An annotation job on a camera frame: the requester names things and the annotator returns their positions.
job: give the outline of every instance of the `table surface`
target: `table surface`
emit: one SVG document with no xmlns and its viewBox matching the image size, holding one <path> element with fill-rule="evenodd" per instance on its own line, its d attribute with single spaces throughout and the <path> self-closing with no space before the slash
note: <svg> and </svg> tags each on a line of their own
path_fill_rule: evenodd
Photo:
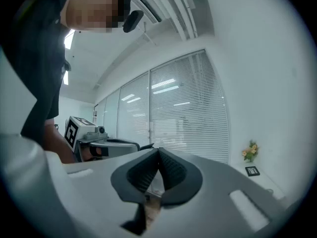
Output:
<svg viewBox="0 0 317 238">
<path fill-rule="evenodd" d="M 253 177 L 248 177 L 246 167 L 256 167 L 258 171 L 260 172 L 259 176 L 253 176 Z M 273 196 L 277 200 L 282 200 L 285 198 L 284 193 L 281 191 L 279 187 L 264 173 L 264 171 L 255 163 L 241 163 L 241 164 L 236 164 L 232 165 L 234 169 L 239 171 L 240 173 L 244 174 L 247 176 L 249 179 L 260 185 L 264 189 L 272 189 L 273 190 Z"/>
</svg>

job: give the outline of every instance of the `window blinds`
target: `window blinds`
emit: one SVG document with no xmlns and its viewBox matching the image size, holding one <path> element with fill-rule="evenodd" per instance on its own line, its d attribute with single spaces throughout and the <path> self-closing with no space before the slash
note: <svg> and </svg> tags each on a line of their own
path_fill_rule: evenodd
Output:
<svg viewBox="0 0 317 238">
<path fill-rule="evenodd" d="M 228 163 L 225 102 L 204 51 L 151 71 L 151 143 Z"/>
<path fill-rule="evenodd" d="M 145 73 L 120 89 L 117 136 L 149 144 L 149 74 Z"/>
<path fill-rule="evenodd" d="M 104 127 L 109 137 L 117 137 L 119 89 L 106 98 Z"/>
<path fill-rule="evenodd" d="M 97 109 L 97 126 L 103 126 L 104 125 L 104 112 L 105 112 L 105 104 L 106 99 L 103 99 L 98 103 L 98 106 L 96 106 Z"/>
</svg>

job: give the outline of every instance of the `potted flower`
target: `potted flower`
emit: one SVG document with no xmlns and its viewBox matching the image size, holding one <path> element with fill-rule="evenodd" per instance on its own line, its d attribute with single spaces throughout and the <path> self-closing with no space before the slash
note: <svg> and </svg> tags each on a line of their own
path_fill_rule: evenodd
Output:
<svg viewBox="0 0 317 238">
<path fill-rule="evenodd" d="M 250 140 L 249 147 L 242 151 L 242 156 L 244 157 L 244 160 L 249 160 L 249 162 L 252 162 L 258 154 L 258 149 L 259 148 L 256 142 Z"/>
</svg>

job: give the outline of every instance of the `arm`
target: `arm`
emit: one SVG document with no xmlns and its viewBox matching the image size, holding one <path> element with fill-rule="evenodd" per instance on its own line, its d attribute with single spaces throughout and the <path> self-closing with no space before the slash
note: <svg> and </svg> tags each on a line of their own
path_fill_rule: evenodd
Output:
<svg viewBox="0 0 317 238">
<path fill-rule="evenodd" d="M 69 148 L 65 138 L 54 126 L 54 119 L 45 121 L 43 148 L 58 154 L 64 164 L 75 163 L 73 152 Z"/>
</svg>

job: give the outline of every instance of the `dark hair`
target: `dark hair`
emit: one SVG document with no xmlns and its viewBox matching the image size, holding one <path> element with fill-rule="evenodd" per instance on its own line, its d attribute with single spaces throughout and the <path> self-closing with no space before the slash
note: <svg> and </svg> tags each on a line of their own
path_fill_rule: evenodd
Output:
<svg viewBox="0 0 317 238">
<path fill-rule="evenodd" d="M 118 13 L 117 16 L 112 17 L 112 27 L 118 27 L 118 23 L 124 22 L 131 9 L 131 0 L 118 0 Z"/>
</svg>

